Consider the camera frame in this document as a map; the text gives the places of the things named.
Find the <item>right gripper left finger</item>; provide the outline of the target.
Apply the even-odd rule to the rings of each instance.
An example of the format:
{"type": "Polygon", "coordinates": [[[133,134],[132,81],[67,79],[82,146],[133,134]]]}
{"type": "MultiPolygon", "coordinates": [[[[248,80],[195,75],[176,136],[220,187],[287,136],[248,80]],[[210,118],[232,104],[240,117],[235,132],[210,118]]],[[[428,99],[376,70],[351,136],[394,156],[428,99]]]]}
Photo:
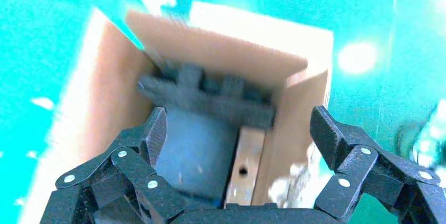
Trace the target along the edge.
{"type": "Polygon", "coordinates": [[[41,223],[94,223],[96,211],[122,197],[144,223],[171,223],[186,202],[154,169],[166,135],[166,112],[157,107],[102,154],[61,175],[41,223]]]}

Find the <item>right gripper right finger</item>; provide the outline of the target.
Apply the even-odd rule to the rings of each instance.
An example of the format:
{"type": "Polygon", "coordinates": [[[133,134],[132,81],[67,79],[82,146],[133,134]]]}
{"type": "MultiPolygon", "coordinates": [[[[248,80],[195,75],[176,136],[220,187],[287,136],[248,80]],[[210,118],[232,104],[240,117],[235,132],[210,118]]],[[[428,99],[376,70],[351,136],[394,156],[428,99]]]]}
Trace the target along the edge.
{"type": "Polygon", "coordinates": [[[440,178],[382,149],[363,129],[337,122],[323,106],[311,112],[310,135],[334,175],[315,207],[347,223],[363,194],[375,197],[400,223],[445,223],[440,178]]]}

